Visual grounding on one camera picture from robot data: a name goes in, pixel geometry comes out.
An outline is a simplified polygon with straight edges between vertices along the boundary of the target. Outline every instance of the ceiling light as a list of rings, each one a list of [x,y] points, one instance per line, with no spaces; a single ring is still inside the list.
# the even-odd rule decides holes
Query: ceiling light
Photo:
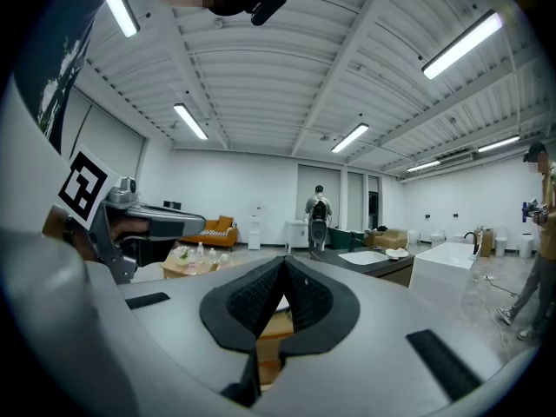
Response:
[[[126,37],[131,37],[139,30],[139,24],[131,8],[129,7],[128,0],[106,0],[110,7],[114,18],[120,25],[120,29]]]
[[[345,149],[351,142],[361,136],[365,131],[368,130],[368,125],[365,123],[360,123],[355,127],[355,129],[349,133],[346,137],[344,137],[336,146],[332,149],[333,153],[340,153],[343,149]]]
[[[189,113],[188,109],[185,108],[183,103],[177,103],[174,105],[174,109],[175,112],[180,115],[185,123],[193,130],[197,137],[199,137],[199,139],[202,139],[203,141],[209,139],[201,127],[199,127],[199,124],[195,121],[191,113]]]
[[[429,167],[434,167],[435,165],[440,165],[440,161],[432,161],[429,163],[424,163],[423,165],[418,165],[417,167],[412,167],[411,169],[407,169],[407,171],[428,169]]]
[[[477,20],[463,34],[451,42],[440,54],[427,63],[421,71],[429,79],[434,79],[442,71],[457,62],[475,46],[491,36],[502,27],[502,19],[493,10],[489,10],[483,17]]]
[[[489,149],[497,149],[498,147],[503,147],[504,145],[507,145],[508,143],[516,142],[519,139],[520,139],[519,136],[510,137],[509,139],[505,139],[504,141],[491,143],[490,145],[486,145],[485,147],[481,147],[477,151],[479,151],[479,153],[482,153],[483,151],[488,151]]]

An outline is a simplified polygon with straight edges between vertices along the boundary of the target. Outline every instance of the person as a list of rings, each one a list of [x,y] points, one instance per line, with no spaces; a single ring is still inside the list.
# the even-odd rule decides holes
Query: person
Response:
[[[212,7],[232,0],[162,1],[181,6]],[[14,63],[13,78],[23,103],[58,154],[61,152],[63,118],[70,89],[84,65],[96,13],[105,2],[55,0],[37,22]],[[110,224],[114,239],[122,233],[142,233],[148,229],[149,223],[141,219],[123,218]],[[43,233],[57,239],[65,236],[83,259],[96,260],[86,231],[76,222],[69,221],[63,209],[51,209]]]
[[[305,203],[305,213],[309,215],[309,228],[308,228],[308,241],[309,241],[309,254],[314,250],[313,234],[311,233],[311,224],[313,223],[313,208],[319,202],[323,201],[327,206],[327,218],[332,216],[332,208],[330,207],[330,201],[324,197],[324,188],[321,185],[317,185],[314,189],[314,195],[312,195]]]
[[[550,307],[556,287],[556,205],[555,190],[556,163],[550,159],[542,142],[534,142],[525,154],[523,162],[528,162],[532,171],[542,173],[542,205],[547,208],[535,215],[533,221],[540,227],[540,245],[531,272],[520,298],[509,309],[498,308],[500,318],[509,326],[516,315],[527,304],[533,292],[540,285],[539,307],[531,325],[518,333],[520,340],[533,338]]]

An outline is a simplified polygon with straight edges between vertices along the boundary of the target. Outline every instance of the bathtub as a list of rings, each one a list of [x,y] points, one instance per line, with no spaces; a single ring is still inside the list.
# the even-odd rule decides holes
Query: bathtub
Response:
[[[475,261],[473,244],[445,242],[415,256],[409,289],[443,312],[458,316]]]

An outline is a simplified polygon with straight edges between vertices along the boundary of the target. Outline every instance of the doorway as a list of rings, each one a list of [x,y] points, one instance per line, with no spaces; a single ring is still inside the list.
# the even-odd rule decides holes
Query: doorway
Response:
[[[379,194],[368,192],[368,227],[371,230],[379,227]]]

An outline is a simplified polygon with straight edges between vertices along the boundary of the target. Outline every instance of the concrete floor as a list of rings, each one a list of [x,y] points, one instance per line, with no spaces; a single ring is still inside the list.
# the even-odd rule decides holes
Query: concrete floor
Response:
[[[411,254],[417,255],[429,249],[429,245],[419,244],[410,245],[407,250]],[[257,251],[249,251],[246,246],[236,246],[232,253],[229,253],[228,250],[217,250],[218,256],[223,253],[228,253],[232,257],[234,264],[238,265],[261,258],[285,255],[286,250],[284,248],[262,248]],[[298,258],[308,258],[306,249],[293,250],[292,255]],[[493,284],[519,294],[525,285],[532,265],[533,258],[522,260],[514,255],[505,255],[500,258],[495,256],[479,258],[467,281],[460,304],[460,312],[457,316],[452,317],[480,334],[485,343],[496,352],[502,362],[508,362],[517,354],[538,344],[537,341],[520,341],[516,335],[531,322],[536,307],[539,304],[539,297],[535,293],[516,317],[513,325],[511,327],[507,326],[505,322],[499,321],[496,318],[496,308],[509,308],[515,302],[517,296],[512,296],[504,290],[495,288],[484,276],[493,276]],[[477,275],[477,281],[473,280],[474,275]],[[133,282],[161,279],[162,269],[158,263],[155,263],[139,268]]]

